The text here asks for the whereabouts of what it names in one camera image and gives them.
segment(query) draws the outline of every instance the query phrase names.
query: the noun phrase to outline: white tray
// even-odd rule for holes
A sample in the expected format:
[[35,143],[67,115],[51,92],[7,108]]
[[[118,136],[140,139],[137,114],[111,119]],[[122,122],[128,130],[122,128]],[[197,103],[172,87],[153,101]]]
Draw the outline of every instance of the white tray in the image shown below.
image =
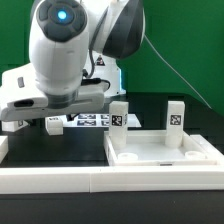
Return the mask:
[[113,146],[105,132],[104,148],[110,166],[221,165],[224,156],[200,135],[183,134],[179,148],[165,145],[166,131],[128,131],[125,148]]

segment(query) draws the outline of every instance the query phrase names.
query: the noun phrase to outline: white base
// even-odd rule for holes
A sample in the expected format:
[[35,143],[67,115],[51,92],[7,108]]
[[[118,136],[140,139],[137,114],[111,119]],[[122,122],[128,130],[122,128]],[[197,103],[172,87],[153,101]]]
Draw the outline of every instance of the white base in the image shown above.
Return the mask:
[[156,165],[150,166],[139,164],[113,167],[0,169],[0,194],[224,190],[223,155],[201,136],[194,135],[189,138],[185,147],[197,152],[203,148],[200,152],[206,154],[208,164],[202,163],[203,157],[199,157],[194,161],[195,164],[188,161],[191,165],[186,163],[187,158],[184,158],[183,164],[179,166],[175,163],[172,166],[160,166],[162,164],[157,161]]

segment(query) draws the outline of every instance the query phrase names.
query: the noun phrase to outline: white plastic part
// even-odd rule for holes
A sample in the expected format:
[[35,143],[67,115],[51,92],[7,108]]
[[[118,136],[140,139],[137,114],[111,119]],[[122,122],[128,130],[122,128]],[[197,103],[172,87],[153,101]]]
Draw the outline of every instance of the white plastic part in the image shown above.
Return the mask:
[[165,144],[170,148],[178,148],[182,144],[184,127],[184,102],[169,101],[167,111],[167,135]]
[[109,136],[112,144],[118,148],[126,146],[128,128],[128,102],[113,101],[109,105]]
[[0,136],[0,163],[8,153],[8,136]]
[[88,23],[77,37],[60,43],[47,39],[33,16],[29,56],[36,72],[36,86],[50,95],[73,94],[81,84],[89,46]]
[[[23,78],[24,87],[19,88],[18,78]],[[0,120],[19,121],[63,114],[94,112],[104,105],[103,86],[87,85],[78,88],[77,99],[62,109],[48,108],[48,98],[35,85],[35,70],[28,64],[3,73],[0,88]],[[15,102],[32,100],[29,107],[15,107]]]
[[[104,135],[104,148],[110,166],[218,166],[224,156],[216,148],[205,148],[193,137],[183,134],[182,145],[165,145],[166,131],[128,131],[126,146],[113,144],[109,132]],[[121,154],[135,154],[138,160],[121,160]]]
[[59,117],[46,117],[45,127],[49,135],[63,135],[63,122]]
[[223,190],[223,166],[0,169],[0,194]]
[[10,122],[2,121],[2,131],[16,132],[26,127],[27,125],[28,123],[26,121],[10,121]]
[[126,153],[120,153],[120,154],[118,154],[117,159],[119,161],[121,161],[121,162],[122,161],[124,161],[124,162],[127,162],[127,161],[136,161],[136,160],[138,160],[138,156],[136,154],[134,154],[134,153],[128,153],[128,152],[126,152]]
[[202,152],[197,152],[197,151],[188,151],[185,153],[185,157],[187,159],[193,159],[193,160],[201,160],[201,159],[206,159],[206,155]]

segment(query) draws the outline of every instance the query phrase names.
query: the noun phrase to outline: white platform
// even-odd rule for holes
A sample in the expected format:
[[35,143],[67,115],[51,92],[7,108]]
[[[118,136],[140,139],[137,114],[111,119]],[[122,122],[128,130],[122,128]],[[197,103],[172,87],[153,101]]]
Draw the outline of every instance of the white platform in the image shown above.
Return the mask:
[[[144,141],[141,139],[140,144],[152,144],[149,134],[151,136],[154,134],[153,139],[157,139],[153,145],[160,145],[164,140],[164,131],[138,131],[137,134],[139,140],[142,137],[144,139]],[[185,135],[183,139],[184,148],[172,149],[159,160],[157,158],[161,155],[159,150],[164,153],[164,150],[170,149],[154,148],[154,152],[156,150],[158,152],[151,161],[149,157],[152,153],[146,152],[149,148],[143,149],[144,156],[141,150],[132,151],[138,156],[138,166],[129,161],[125,166],[110,167],[2,168],[0,194],[224,190],[223,155],[200,135]],[[128,138],[128,142],[130,140],[136,143],[136,138]],[[189,160],[184,156],[187,151],[201,152],[206,155],[206,159],[199,157],[196,160]],[[110,163],[112,163],[111,156],[116,158],[121,153],[106,152]],[[114,161],[112,165],[115,165],[115,162],[116,165],[120,165],[120,161]]]

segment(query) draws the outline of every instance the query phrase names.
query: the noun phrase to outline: black cable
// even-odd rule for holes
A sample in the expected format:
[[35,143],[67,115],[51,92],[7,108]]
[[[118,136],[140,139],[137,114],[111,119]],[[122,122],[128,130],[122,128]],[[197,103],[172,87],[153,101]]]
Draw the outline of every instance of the black cable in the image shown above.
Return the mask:
[[80,114],[80,113],[75,114],[74,116],[72,116],[71,114],[67,114],[67,115],[66,115],[66,119],[67,119],[68,122],[69,122],[69,121],[74,121],[74,119],[75,119],[79,114]]
[[36,120],[35,119],[29,119],[25,120],[29,126],[36,126]]
[[92,38],[90,46],[89,46],[89,58],[90,58],[90,62],[91,62],[91,72],[86,77],[87,79],[90,79],[93,76],[93,73],[95,71],[95,62],[94,62],[94,59],[93,59],[93,47],[94,47],[94,44],[96,42],[96,38],[97,38],[97,35],[98,35],[99,31],[100,31],[101,25],[103,24],[103,22],[104,22],[104,20],[106,18],[106,15],[107,15],[107,12],[108,12],[108,8],[109,7],[107,7],[105,9],[103,15],[101,16],[101,18],[99,20],[99,23],[97,24],[97,27],[96,27],[95,32],[93,34],[93,38]]
[[94,78],[94,79],[83,79],[81,82],[81,86],[87,86],[87,85],[97,85],[102,82],[105,82],[108,84],[107,90],[110,88],[111,84],[108,80],[100,79],[100,78]]

